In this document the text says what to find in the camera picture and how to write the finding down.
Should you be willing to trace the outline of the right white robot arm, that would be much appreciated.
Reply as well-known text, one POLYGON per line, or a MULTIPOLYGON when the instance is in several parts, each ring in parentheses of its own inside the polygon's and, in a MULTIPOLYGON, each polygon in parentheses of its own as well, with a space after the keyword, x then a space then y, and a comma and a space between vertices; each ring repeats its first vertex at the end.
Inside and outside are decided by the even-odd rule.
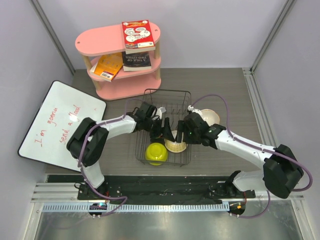
POLYGON ((235 171, 226 184, 226 193, 233 198, 246 191, 269 191, 286 199, 303 177, 302 167, 291 149, 258 144, 219 124, 208 123, 197 112, 190 112, 182 120, 183 139, 187 144, 203 145, 234 154, 259 168, 258 171, 235 171))

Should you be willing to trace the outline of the black wire dish rack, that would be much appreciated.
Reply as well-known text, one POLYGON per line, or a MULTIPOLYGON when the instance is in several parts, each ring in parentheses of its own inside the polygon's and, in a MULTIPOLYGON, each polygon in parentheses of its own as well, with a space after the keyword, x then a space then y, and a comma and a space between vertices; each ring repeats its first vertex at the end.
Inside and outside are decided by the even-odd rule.
MULTIPOLYGON (((170 129, 172 135, 177 135, 179 121, 188 114, 188 106, 191 104, 192 96, 189 91, 185 90, 169 90, 161 89, 155 90, 153 88, 147 88, 143 93, 143 101, 154 105, 158 108, 164 107, 166 112, 162 115, 162 119, 169 118, 170 129)), ((135 144, 135 157, 142 163, 150 163, 160 165, 160 162, 146 160, 146 151, 148 146, 153 143, 150 133, 142 130, 137 133, 135 144)), ((184 166, 191 161, 192 148, 190 145, 186 146, 186 149, 182 152, 168 152, 168 158, 164 162, 167 165, 184 166)))

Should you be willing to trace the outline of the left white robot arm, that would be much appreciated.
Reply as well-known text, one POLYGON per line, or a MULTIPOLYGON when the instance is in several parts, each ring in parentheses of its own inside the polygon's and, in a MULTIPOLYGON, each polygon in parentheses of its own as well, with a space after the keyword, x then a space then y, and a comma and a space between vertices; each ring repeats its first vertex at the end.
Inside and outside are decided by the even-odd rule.
POLYGON ((66 149, 78 161, 77 166, 90 186, 89 194, 93 198, 100 200, 107 192, 99 164, 106 141, 124 134, 147 131, 152 139, 163 138, 174 142, 170 120, 163 118, 165 112, 164 107, 157 108, 143 101, 140 107, 120 117, 100 122, 86 117, 81 121, 68 140, 66 149))

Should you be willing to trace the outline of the white bowl with green stripes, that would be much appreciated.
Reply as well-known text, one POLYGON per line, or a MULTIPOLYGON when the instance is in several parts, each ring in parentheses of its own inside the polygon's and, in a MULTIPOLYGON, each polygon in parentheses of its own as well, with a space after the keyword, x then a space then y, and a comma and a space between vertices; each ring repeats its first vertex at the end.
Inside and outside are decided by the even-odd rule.
POLYGON ((202 109, 201 117, 209 126, 220 124, 220 116, 211 109, 202 109))

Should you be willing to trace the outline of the white bowl with yellow pattern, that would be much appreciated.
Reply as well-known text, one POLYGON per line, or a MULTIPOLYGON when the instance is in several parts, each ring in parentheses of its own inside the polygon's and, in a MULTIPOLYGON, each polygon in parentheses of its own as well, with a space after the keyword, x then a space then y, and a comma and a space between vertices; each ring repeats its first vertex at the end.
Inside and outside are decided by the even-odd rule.
POLYGON ((187 144, 185 142, 173 142, 170 140, 165 140, 164 146, 166 149, 172 153, 181 153, 187 149, 187 144))

